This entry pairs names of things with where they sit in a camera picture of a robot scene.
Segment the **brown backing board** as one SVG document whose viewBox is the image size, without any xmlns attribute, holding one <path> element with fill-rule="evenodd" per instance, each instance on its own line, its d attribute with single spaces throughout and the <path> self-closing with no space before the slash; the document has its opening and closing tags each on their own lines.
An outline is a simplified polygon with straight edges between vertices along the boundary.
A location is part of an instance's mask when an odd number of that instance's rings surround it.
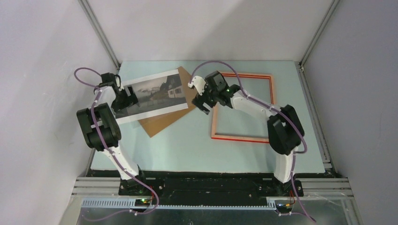
<svg viewBox="0 0 398 225">
<path fill-rule="evenodd" d="M 178 100 L 183 98 L 187 103 L 187 108 L 139 120 L 141 127 L 146 131 L 149 137 L 153 137 L 178 119 L 182 118 L 187 113 L 195 109 L 191 102 L 196 95 L 194 89 L 188 88 L 187 84 L 191 78 L 191 74 L 183 68 L 177 68 L 180 80 L 175 78 L 168 78 L 165 83 L 162 83 L 160 90 L 163 94 L 167 94 L 169 99 Z"/>
</svg>

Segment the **red wooden picture frame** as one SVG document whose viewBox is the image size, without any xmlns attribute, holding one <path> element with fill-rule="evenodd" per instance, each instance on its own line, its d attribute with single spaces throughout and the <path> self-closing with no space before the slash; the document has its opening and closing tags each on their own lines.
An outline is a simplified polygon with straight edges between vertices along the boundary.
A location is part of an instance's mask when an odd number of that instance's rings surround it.
<svg viewBox="0 0 398 225">
<path fill-rule="evenodd" d="M 275 104 L 276 90 L 275 90 L 275 79 L 272 74 L 258 74 L 258 73 L 238 73 L 240 78 L 248 79 L 266 79 L 269 83 L 271 103 Z M 213 108 L 212 125 L 211 125 L 211 138 L 215 140 L 225 141 L 237 141 L 237 142 L 248 142 L 248 143 L 269 143 L 269 139 L 265 137 L 249 137 L 249 136 L 236 136 L 236 135 L 221 135 L 216 132 L 218 122 L 218 110 L 219 105 Z"/>
</svg>

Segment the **landscape photo print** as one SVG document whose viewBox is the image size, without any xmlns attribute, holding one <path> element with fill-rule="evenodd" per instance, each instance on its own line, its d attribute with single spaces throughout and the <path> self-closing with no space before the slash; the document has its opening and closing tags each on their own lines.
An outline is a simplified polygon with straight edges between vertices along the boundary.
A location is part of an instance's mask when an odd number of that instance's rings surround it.
<svg viewBox="0 0 398 225">
<path fill-rule="evenodd" d="M 188 108 L 182 79 L 177 69 L 143 76 L 122 83 L 138 103 L 116 113 L 118 124 L 164 115 Z"/>
</svg>

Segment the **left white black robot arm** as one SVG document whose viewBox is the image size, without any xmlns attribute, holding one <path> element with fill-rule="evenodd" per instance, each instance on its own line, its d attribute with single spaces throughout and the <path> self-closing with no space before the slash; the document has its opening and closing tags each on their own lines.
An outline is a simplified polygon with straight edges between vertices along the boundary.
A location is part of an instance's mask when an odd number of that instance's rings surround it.
<svg viewBox="0 0 398 225">
<path fill-rule="evenodd" d="M 89 148 L 103 153 L 117 168 L 121 184 L 135 194 L 143 195 L 148 191 L 148 182 L 144 179 L 139 166 L 122 149 L 122 133 L 116 121 L 116 113 L 138 104 L 133 89 L 122 86 L 119 75 L 101 74 L 101 83 L 94 85 L 94 101 L 89 108 L 77 111 L 77 119 Z"/>
</svg>

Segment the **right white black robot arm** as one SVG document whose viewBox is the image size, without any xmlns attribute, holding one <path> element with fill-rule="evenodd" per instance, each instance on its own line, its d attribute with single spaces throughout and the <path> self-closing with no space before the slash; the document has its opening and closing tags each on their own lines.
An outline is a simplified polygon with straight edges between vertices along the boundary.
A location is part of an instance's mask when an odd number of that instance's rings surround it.
<svg viewBox="0 0 398 225">
<path fill-rule="evenodd" d="M 263 122 L 268 129 L 268 141 L 276 152 L 273 190 L 279 196 L 287 195 L 294 176 L 297 149 L 305 132 L 296 110 L 291 105 L 279 107 L 249 95 L 240 85 L 228 85 L 224 76 L 216 71 L 205 78 L 193 76 L 188 82 L 197 94 L 192 103 L 205 114 L 217 105 L 242 111 Z"/>
</svg>

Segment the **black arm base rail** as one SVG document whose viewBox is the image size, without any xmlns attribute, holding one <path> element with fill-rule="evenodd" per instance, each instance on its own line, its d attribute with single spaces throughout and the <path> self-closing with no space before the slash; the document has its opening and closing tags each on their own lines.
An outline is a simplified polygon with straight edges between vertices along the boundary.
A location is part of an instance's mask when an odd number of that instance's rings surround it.
<svg viewBox="0 0 398 225">
<path fill-rule="evenodd" d="M 115 178 L 119 195 L 140 196 L 143 204 L 261 206 L 268 197 L 303 197 L 299 180 L 281 183 L 271 173 L 143 171 L 142 185 L 125 189 L 118 171 L 90 170 L 90 178 Z"/>
</svg>

